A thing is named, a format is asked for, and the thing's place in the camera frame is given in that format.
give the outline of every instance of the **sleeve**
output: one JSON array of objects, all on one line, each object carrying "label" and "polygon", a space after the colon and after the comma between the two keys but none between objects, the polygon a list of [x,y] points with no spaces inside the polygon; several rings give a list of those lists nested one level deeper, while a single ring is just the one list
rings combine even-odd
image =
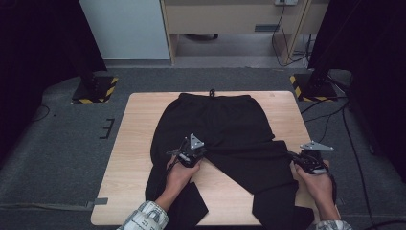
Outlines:
[{"label": "sleeve", "polygon": [[158,204],[146,201],[117,230],[162,230],[168,221],[167,213]]},{"label": "sleeve", "polygon": [[325,220],[316,225],[316,230],[352,230],[352,227],[345,221]]}]

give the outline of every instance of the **wooden table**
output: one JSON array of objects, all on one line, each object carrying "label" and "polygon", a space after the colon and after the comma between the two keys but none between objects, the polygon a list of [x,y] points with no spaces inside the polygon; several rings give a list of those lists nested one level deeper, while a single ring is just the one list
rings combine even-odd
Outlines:
[{"label": "wooden table", "polygon": [[[208,92],[192,92],[208,95]],[[268,117],[275,140],[284,140],[289,150],[299,152],[300,144],[310,138],[297,107],[288,91],[215,92],[217,96],[249,94],[262,106]],[[152,163],[150,145],[153,133],[167,105],[179,92],[134,93],[130,96],[110,160],[99,191],[99,198],[108,198],[106,204],[96,205],[91,221],[95,225],[121,225],[127,216],[145,201],[145,188]],[[296,205],[317,209],[305,184],[299,180]],[[252,215],[253,195],[240,187],[208,160],[193,177],[206,203],[209,214],[199,225],[259,225]]]}]

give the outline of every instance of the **black trousers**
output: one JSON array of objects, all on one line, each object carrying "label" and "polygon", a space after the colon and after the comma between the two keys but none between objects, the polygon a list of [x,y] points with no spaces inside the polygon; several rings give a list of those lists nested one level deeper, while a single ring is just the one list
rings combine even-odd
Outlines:
[{"label": "black trousers", "polygon": [[[170,160],[166,152],[178,149],[191,133],[205,143],[208,160],[254,194],[253,214],[266,229],[298,229],[295,212],[302,209],[294,207],[298,183],[290,171],[286,144],[273,141],[275,135],[265,113],[249,95],[181,93],[168,105],[152,140],[147,200],[155,200],[165,188]],[[190,229],[207,212],[197,188],[190,184],[171,206],[167,229]],[[307,221],[311,223],[312,217],[311,212]]]}]

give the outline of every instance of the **metal bracket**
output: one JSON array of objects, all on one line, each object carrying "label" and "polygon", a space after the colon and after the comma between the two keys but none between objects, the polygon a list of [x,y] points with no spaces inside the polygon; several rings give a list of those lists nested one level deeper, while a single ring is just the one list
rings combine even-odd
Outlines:
[{"label": "metal bracket", "polygon": [[204,146],[204,142],[200,141],[194,134],[191,134],[191,150]]},{"label": "metal bracket", "polygon": [[304,150],[323,150],[323,151],[334,151],[333,147],[328,147],[317,143],[315,141],[311,141],[307,144],[300,145],[300,147]]}]

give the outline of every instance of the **power outlet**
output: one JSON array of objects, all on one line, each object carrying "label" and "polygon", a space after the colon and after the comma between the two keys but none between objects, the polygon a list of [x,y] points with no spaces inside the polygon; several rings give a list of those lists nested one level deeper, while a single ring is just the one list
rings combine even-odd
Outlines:
[{"label": "power outlet", "polygon": [[296,6],[298,5],[298,0],[275,0],[275,5],[280,6],[281,4],[286,6]]}]

